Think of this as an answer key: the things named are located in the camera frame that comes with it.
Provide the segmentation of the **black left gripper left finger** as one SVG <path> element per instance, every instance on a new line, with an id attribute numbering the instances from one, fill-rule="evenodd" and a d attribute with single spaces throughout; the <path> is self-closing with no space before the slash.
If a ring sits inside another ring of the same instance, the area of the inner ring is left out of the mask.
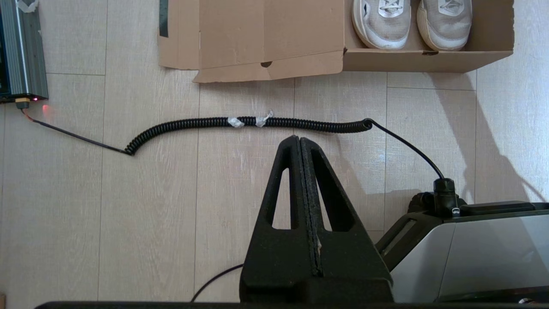
<path id="1" fill-rule="evenodd" d="M 317 251 L 318 195 L 313 192 L 305 139 L 292 135 L 277 149 L 239 282 L 242 303 L 298 302 L 297 286 L 321 275 Z M 290 178 L 290 229 L 276 229 L 282 174 Z"/>

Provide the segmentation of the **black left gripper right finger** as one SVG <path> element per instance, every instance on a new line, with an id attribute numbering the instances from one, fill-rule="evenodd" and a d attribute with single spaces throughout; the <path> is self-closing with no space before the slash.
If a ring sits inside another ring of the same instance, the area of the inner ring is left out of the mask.
<path id="1" fill-rule="evenodd" d="M 392 303 L 392 278 L 321 147 L 300 139 L 311 277 L 306 303 Z"/>

